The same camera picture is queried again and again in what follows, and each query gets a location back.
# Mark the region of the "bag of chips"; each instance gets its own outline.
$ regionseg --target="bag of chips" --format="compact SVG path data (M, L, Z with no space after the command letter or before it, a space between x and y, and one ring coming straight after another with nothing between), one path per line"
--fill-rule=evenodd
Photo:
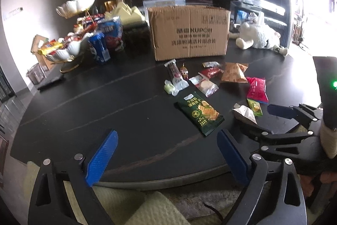
M257 77L247 77L250 83L247 98L255 100L260 103L268 103L266 95L266 80Z
M248 68L248 64L226 62L226 66L221 77L221 82L247 83L243 74Z
M196 92L176 102L176 106L205 136L208 136L225 120L222 115L214 110Z
M206 79L202 75L197 75L189 79L206 97L209 97L211 94L215 93L219 87Z
M207 77L208 79L215 77L218 73L221 72L219 67L207 68L200 72L201 75Z

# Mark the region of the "candy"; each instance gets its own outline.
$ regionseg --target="candy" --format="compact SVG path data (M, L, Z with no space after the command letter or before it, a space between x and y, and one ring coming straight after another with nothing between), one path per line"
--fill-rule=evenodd
M185 64L183 64L182 67L180 67L180 73L183 79L188 80L188 70L185 67Z
M206 96L209 97L215 93L219 87L202 75L190 78L190 81Z
M218 73L220 73L220 71L221 70L219 67L213 67L213 68L202 70L200 74L207 78L212 78L212 77L215 77Z
M258 103L255 100L252 100L252 99L247 99L247 101L248 101L248 104L249 104L249 108L254 113L254 116L256 116L256 117L262 116L262 110L261 110L260 103Z

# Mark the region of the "brown snack bag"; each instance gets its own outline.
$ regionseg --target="brown snack bag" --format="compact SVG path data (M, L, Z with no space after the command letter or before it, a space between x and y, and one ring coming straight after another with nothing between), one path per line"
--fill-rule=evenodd
M247 83L247 79L243 74L248 68L248 64L226 62L226 66L221 77L221 82L238 82Z

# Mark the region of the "stuffed toy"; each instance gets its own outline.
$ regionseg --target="stuffed toy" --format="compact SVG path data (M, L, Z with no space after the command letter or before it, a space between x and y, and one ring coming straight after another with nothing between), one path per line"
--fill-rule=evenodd
M256 49L271 49L284 56L288 48L280 46L281 35L266 24L244 22L239 33L230 33L230 38L236 39L236 45L241 49L253 47Z

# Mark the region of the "red snack package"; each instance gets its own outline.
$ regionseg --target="red snack package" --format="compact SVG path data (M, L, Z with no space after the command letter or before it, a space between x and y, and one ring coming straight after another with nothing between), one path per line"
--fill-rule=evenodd
M266 80L257 77L247 77L250 83L247 98L255 100L260 103L268 103L266 95Z
M220 73L219 67L207 68L200 72L201 75L207 77L208 79L215 77L218 73Z

